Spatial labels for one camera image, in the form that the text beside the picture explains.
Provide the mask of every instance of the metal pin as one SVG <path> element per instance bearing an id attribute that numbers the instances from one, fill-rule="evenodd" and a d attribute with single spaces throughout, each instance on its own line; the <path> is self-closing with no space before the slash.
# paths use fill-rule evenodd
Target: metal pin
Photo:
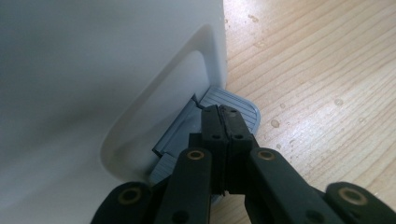
<path id="1" fill-rule="evenodd" d="M 270 151 L 260 151 L 258 153 L 258 156 L 260 159 L 266 160 L 266 161 L 271 161 L 275 158 L 274 153 L 270 152 Z"/>
<path id="2" fill-rule="evenodd" d="M 138 187 L 125 189 L 119 195 L 119 203 L 123 205 L 129 205 L 137 203 L 142 197 L 142 190 Z"/>
<path id="3" fill-rule="evenodd" d="M 198 160 L 202 159 L 204 157 L 204 155 L 205 155 L 204 152 L 202 152 L 200 150 L 194 150 L 194 151 L 187 153 L 187 157 L 194 161 L 198 161 Z"/>
<path id="4" fill-rule="evenodd" d="M 341 188 L 338 190 L 338 194 L 345 201 L 355 205 L 366 205 L 367 198 L 360 192 L 352 188 Z"/>

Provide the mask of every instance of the black mechanical linkage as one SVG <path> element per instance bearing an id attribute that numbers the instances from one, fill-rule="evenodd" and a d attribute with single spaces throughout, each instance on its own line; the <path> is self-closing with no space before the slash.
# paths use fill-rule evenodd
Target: black mechanical linkage
<path id="1" fill-rule="evenodd" d="M 267 223 L 396 223 L 396 214 L 366 189 L 331 184 L 325 193 L 309 186 L 280 153 L 261 148 L 239 111 L 203 108 L 202 132 L 173 174 L 149 188 L 126 183 L 110 192 L 92 224 L 208 223 L 210 195 L 244 194 L 250 221 Z"/>

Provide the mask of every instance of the grey plastic part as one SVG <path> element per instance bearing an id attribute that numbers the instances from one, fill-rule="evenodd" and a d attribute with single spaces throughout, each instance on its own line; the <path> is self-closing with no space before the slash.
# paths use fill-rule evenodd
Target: grey plastic part
<path id="1" fill-rule="evenodd" d="M 201 101 L 201 105 L 227 105 L 241 112 L 248 129 L 256 134 L 259 129 L 261 115 L 260 110 L 249 100 L 237 96 L 229 91 L 218 87 L 211 87 Z"/>
<path id="2" fill-rule="evenodd" d="M 261 115 L 257 106 L 224 89 L 210 87 L 200 104 L 202 106 L 231 106 L 241 112 L 251 133 L 255 134 L 259 128 Z M 200 131 L 201 109 L 196 107 L 193 100 L 190 100 L 153 149 L 162 157 L 151 172 L 149 177 L 151 183 L 156 184 L 172 174 L 178 155 L 189 144 L 189 134 Z"/>

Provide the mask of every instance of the wood grain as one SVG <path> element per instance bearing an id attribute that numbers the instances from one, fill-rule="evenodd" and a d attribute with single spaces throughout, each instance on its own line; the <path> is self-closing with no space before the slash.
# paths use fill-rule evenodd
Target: wood grain
<path id="1" fill-rule="evenodd" d="M 312 186 L 347 181 L 396 210 L 396 2 L 224 1 L 227 90 L 262 113 L 257 139 Z M 211 223 L 249 223 L 242 196 Z"/>

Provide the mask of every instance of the white plastic object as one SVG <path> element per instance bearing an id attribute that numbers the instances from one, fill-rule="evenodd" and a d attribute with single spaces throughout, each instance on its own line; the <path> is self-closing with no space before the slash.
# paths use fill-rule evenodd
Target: white plastic object
<path id="1" fill-rule="evenodd" d="M 225 59 L 219 0 L 2 1 L 0 223 L 89 223 Z"/>

